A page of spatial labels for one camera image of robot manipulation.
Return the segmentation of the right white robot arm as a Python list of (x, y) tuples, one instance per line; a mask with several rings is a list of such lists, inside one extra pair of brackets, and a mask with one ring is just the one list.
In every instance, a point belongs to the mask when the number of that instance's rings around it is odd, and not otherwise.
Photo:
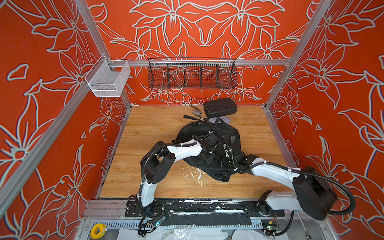
[[(231, 153), (230, 156), (235, 172), (264, 177), (292, 190), (286, 193), (268, 193), (265, 202), (272, 210), (301, 211), (315, 220), (323, 221), (328, 215), (348, 215), (356, 208), (355, 197), (345, 186), (320, 175), (312, 167), (289, 168), (255, 155), (236, 156)], [(331, 185), (338, 186), (349, 198), (350, 205), (345, 210), (332, 210), (339, 198)]]

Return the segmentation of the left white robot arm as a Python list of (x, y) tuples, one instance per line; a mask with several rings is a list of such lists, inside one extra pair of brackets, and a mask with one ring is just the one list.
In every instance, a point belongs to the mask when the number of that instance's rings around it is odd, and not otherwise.
[(153, 203), (158, 183), (167, 176), (175, 162), (191, 157), (211, 161), (215, 151), (208, 143), (197, 138), (180, 144), (156, 143), (141, 161), (142, 182), (137, 196), (139, 204), (145, 208)]

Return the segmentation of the black student backpack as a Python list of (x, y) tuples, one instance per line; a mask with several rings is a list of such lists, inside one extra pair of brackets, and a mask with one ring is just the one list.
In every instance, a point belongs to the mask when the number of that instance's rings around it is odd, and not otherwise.
[(184, 161), (217, 181), (228, 182), (246, 159), (239, 131), (225, 123), (192, 122), (180, 130), (173, 143), (181, 144), (193, 138), (197, 138), (203, 150)]

